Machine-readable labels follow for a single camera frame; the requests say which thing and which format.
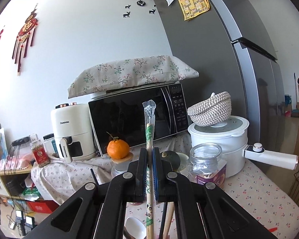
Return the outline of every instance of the white spoon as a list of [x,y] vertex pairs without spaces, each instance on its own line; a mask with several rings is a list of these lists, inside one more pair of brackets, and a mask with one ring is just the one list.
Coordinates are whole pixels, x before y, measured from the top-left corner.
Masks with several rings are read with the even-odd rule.
[[146,237],[145,225],[135,217],[129,217],[125,221],[126,231],[135,239],[144,239]]

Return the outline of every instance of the microwave control panel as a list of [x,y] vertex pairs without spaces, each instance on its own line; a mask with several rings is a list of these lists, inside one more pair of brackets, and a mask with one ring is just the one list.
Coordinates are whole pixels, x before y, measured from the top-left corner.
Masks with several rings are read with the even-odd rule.
[[177,132],[186,130],[188,128],[188,120],[182,85],[180,83],[168,85],[168,90],[171,96],[176,130]]

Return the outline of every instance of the woven basket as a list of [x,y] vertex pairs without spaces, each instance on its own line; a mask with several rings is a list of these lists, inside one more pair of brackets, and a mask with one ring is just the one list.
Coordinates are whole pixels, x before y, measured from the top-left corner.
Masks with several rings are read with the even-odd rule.
[[231,113],[230,94],[222,92],[187,109],[187,114],[198,126],[211,126],[227,120]]

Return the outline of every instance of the white wall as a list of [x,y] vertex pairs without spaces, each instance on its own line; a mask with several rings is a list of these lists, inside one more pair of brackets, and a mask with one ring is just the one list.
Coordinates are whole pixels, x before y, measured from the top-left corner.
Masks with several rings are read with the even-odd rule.
[[285,94],[296,107],[296,80],[299,77],[299,11],[290,0],[249,0],[264,23],[278,57]]
[[[0,123],[7,145],[37,133],[52,133],[50,112],[68,100],[67,89],[86,68],[99,63],[151,55],[171,55],[152,0],[12,0],[0,15]],[[22,59],[21,76],[11,59],[18,31],[37,6],[33,47]],[[123,14],[130,11],[130,18]]]

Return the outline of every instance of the wooden coaster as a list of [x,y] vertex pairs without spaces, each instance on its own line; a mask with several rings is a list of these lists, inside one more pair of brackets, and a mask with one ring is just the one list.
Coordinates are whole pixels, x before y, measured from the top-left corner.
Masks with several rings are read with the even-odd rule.
[[130,152],[126,157],[122,158],[122,159],[112,159],[112,161],[115,163],[115,164],[120,164],[120,163],[123,163],[123,162],[127,162],[127,161],[131,161],[133,159],[134,155]]

